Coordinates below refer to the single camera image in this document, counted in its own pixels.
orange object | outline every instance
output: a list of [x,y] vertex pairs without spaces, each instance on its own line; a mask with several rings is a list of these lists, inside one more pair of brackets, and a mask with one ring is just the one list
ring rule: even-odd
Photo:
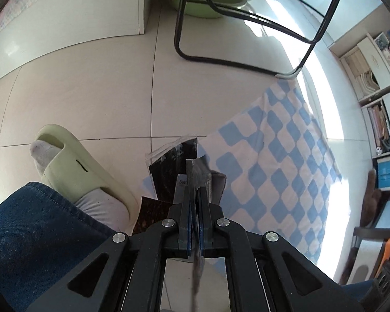
[[387,242],[386,242],[386,247],[384,248],[383,259],[381,260],[380,266],[377,269],[377,272],[375,274],[375,278],[377,278],[377,276],[379,275],[381,267],[383,266],[383,263],[386,260],[388,260],[389,258],[390,258],[390,239],[388,239]]

blue and white checkered cloth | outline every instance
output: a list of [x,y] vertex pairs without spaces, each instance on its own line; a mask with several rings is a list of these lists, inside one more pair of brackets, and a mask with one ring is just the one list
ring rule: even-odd
[[329,188],[341,175],[301,92],[279,80],[242,113],[198,141],[198,156],[227,175],[224,216],[281,234],[308,259],[321,252]]

blue jeans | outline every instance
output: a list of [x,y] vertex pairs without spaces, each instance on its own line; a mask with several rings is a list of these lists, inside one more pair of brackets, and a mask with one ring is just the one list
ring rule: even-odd
[[0,204],[0,292],[26,308],[115,233],[55,190],[28,183]]

white sock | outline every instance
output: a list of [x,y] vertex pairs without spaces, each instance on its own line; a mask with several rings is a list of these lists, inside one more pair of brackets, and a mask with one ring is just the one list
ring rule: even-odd
[[[34,159],[39,175],[43,175],[46,167],[59,151],[61,149],[42,140],[36,140],[30,145],[30,156]],[[92,190],[82,196],[75,206],[115,231],[126,231],[129,221],[127,208],[102,189]]]

metal screw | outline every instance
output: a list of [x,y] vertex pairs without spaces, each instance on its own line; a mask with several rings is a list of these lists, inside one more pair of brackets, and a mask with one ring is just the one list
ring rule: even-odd
[[116,233],[113,235],[113,242],[121,243],[126,240],[126,236],[123,233]]
[[226,227],[230,225],[230,221],[227,218],[220,218],[217,220],[218,226]]
[[175,225],[175,221],[172,218],[166,218],[162,221],[164,227],[170,228]]
[[268,233],[266,233],[266,239],[269,242],[276,242],[279,239],[279,235],[275,232],[268,232]]

